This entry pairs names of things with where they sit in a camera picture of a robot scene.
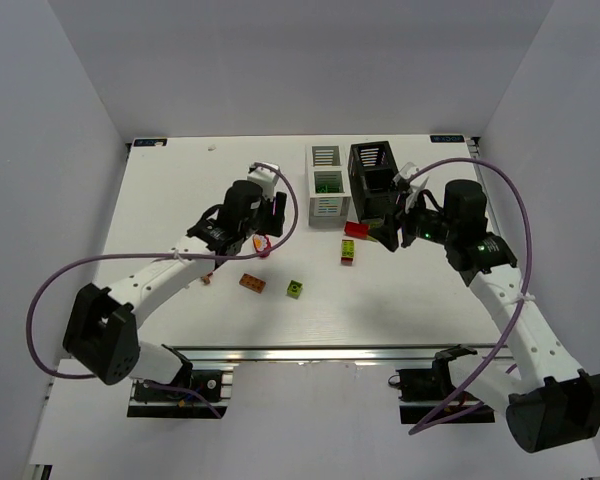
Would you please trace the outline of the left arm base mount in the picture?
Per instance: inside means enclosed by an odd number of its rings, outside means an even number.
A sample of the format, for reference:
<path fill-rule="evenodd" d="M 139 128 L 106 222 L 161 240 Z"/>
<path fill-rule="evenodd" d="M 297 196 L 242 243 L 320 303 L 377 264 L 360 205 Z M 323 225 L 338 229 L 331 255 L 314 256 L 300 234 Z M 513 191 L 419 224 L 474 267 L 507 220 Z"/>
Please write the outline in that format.
<path fill-rule="evenodd" d="M 127 416 L 144 419 L 219 420 L 231 398 L 233 370 L 216 365 L 194 369 L 186 391 L 167 391 L 134 381 Z"/>

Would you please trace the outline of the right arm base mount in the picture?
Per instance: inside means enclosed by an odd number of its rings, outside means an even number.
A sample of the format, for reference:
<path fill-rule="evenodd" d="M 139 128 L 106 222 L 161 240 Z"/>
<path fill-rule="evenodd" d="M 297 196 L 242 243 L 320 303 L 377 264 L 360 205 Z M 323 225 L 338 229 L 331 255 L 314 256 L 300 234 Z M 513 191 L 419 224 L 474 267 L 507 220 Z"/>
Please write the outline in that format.
<path fill-rule="evenodd" d="M 438 378 L 431 368 L 407 368 L 396 370 L 387 384 L 398 392 L 400 422 L 403 425 L 415 425 L 434 409 L 444 398 Z M 477 405 L 478 401 L 469 394 L 462 394 L 452 401 L 433 420 L 454 415 Z M 451 424 L 490 424 L 495 422 L 493 410 L 487 406 L 452 419 Z"/>

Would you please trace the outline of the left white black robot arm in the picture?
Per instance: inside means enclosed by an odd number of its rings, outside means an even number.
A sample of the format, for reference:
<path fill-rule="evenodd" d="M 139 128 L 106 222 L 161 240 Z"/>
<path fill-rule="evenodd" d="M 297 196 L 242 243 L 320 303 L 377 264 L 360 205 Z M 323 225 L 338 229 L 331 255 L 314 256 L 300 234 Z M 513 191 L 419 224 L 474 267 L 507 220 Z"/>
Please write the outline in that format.
<path fill-rule="evenodd" d="M 207 209 L 169 254 L 105 287 L 76 295 L 64 349 L 106 385 L 124 378 L 187 388 L 192 364 L 165 345 L 140 340 L 149 316 L 180 290 L 239 254 L 255 234 L 279 237 L 287 195 L 237 180 L 221 204 Z"/>

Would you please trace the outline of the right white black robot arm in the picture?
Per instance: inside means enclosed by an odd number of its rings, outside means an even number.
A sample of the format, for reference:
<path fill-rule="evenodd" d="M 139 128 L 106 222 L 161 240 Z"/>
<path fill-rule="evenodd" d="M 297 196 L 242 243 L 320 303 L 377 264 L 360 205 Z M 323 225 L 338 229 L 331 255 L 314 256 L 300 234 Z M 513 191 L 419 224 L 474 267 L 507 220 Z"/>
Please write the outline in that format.
<path fill-rule="evenodd" d="M 427 208 L 424 188 L 399 195 L 369 234 L 389 251 L 421 239 L 443 246 L 449 265 L 481 302 L 514 358 L 517 373 L 500 370 L 476 350 L 456 346 L 432 364 L 445 399 L 469 393 L 504 416 L 528 453 L 593 438 L 600 429 L 600 374 L 587 373 L 558 340 L 507 243 L 488 231 L 487 198 L 479 183 L 447 183 L 443 203 Z"/>

